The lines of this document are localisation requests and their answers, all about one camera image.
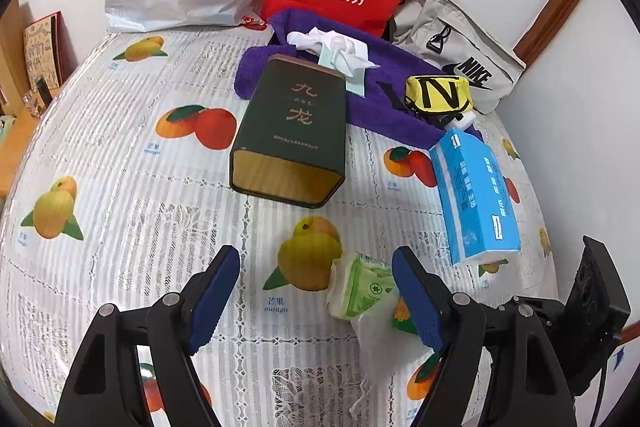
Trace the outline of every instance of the blue package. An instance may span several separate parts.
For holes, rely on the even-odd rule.
[[[450,130],[430,149],[453,264],[495,263],[520,253],[520,233],[491,148]]]

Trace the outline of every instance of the purple cloth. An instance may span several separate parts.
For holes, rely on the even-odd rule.
[[[389,42],[307,10],[288,8],[274,15],[269,22],[275,31],[275,44],[249,48],[240,60],[234,83],[240,98],[251,98],[271,55],[280,53],[318,62],[317,57],[287,44],[289,32],[308,33],[314,27],[325,32],[334,30],[366,43],[369,60],[380,66],[365,73],[365,98],[347,92],[348,123],[421,149],[431,148],[444,136],[444,131],[406,112],[402,104],[406,80],[415,74],[444,74],[435,66]],[[473,126],[466,132],[482,139]]]

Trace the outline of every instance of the wooden desk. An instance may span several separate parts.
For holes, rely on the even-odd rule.
[[[59,89],[51,89],[51,94],[55,96],[59,91]],[[0,146],[0,199],[6,199],[22,154],[27,149],[38,122],[39,120],[33,118],[29,111],[23,108]]]

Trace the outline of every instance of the silver screw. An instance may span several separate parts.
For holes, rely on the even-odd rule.
[[[102,317],[108,317],[113,313],[113,304],[103,304],[102,306],[100,306],[98,313]]]
[[[165,306],[174,306],[180,300],[180,295],[177,293],[167,293],[164,297],[162,297],[162,304]]]
[[[471,298],[466,293],[458,292],[453,294],[453,302],[458,306],[467,306],[471,302]]]
[[[523,317],[530,317],[531,315],[533,315],[533,308],[531,308],[531,306],[529,306],[528,304],[521,304],[520,306],[518,306],[518,313]]]

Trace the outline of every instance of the yellow pouch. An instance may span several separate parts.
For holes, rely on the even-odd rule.
[[[418,114],[458,114],[474,107],[464,76],[425,74],[406,81],[405,102]]]

